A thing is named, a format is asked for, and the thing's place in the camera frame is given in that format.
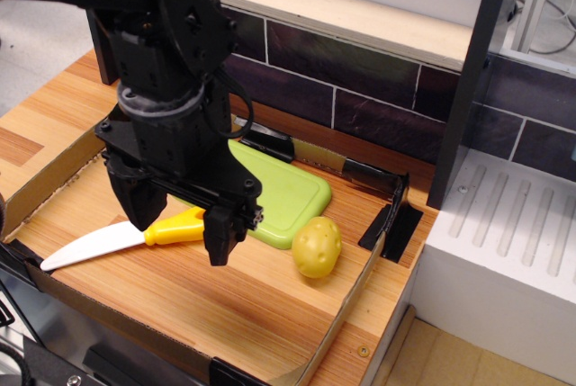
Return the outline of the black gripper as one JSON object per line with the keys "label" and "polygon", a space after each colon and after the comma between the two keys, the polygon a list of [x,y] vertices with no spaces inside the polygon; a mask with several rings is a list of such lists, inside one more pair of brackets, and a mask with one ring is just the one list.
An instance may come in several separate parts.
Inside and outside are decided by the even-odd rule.
{"label": "black gripper", "polygon": [[230,99],[220,82],[168,102],[119,85],[118,104],[95,129],[106,145],[112,190],[130,223],[147,229],[174,195],[207,210],[203,240],[224,266],[248,229],[263,219],[262,185],[229,149]]}

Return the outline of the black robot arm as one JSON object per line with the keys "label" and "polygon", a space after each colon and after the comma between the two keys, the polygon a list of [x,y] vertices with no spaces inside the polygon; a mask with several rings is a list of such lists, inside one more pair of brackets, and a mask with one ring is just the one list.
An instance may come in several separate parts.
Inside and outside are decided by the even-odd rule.
{"label": "black robot arm", "polygon": [[168,195],[200,206],[210,261],[225,265],[263,216],[262,185],[229,147],[244,135],[230,97],[245,91],[223,66],[237,40],[221,1],[37,1],[87,10],[108,40],[117,104],[94,133],[129,221],[146,229]]}

